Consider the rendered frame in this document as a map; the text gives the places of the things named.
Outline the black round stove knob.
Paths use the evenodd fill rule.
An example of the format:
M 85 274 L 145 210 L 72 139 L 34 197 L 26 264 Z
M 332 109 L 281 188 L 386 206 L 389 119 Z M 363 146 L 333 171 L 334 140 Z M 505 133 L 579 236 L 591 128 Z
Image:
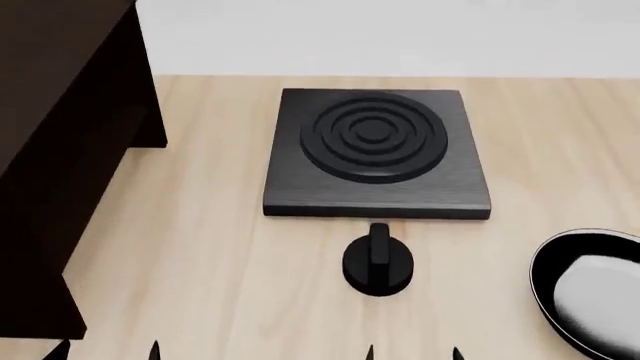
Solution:
M 367 296 L 393 296 L 411 282 L 414 258 L 407 246 L 390 235 L 388 224 L 372 223 L 369 233 L 353 240 L 342 257 L 347 283 Z

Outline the black square stove plate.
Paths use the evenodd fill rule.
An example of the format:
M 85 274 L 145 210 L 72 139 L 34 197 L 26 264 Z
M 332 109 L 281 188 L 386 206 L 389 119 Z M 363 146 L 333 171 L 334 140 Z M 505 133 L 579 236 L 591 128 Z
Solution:
M 263 212 L 488 219 L 491 198 L 461 93 L 284 89 Z

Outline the black frying pan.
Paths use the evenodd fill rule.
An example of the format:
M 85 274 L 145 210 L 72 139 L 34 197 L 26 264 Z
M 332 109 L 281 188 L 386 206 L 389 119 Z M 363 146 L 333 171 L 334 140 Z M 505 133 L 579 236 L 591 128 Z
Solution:
M 640 360 L 640 236 L 567 230 L 535 251 L 529 282 L 551 328 L 592 360 Z

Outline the dark brown wooden cabinet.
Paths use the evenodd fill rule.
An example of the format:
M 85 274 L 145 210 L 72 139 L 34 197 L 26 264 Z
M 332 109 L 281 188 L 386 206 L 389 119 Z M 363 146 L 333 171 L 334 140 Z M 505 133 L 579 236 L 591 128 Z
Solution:
M 0 338 L 83 338 L 64 269 L 123 155 L 168 140 L 137 0 L 0 0 Z

